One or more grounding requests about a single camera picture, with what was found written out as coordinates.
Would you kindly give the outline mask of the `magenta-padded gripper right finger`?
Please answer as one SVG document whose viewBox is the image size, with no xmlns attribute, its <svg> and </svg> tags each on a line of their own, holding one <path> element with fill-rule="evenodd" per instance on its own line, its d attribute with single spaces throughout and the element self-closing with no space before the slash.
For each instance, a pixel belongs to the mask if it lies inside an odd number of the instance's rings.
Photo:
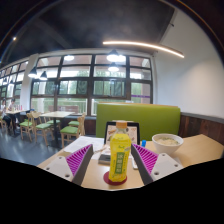
<svg viewBox="0 0 224 224">
<path fill-rule="evenodd" d="M 183 166 L 166 153 L 156 154 L 142 146 L 132 144 L 131 154 L 145 185 L 177 172 Z"/>
</svg>

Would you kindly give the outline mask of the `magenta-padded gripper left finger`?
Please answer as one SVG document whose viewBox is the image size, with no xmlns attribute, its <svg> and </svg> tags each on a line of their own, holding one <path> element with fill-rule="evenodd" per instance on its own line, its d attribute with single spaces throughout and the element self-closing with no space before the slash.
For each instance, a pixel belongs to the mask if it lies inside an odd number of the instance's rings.
<svg viewBox="0 0 224 224">
<path fill-rule="evenodd" d="M 71 181 L 76 185 L 81 185 L 92 156 L 93 145 L 90 144 L 71 153 L 67 157 L 58 156 L 44 170 Z"/>
</svg>

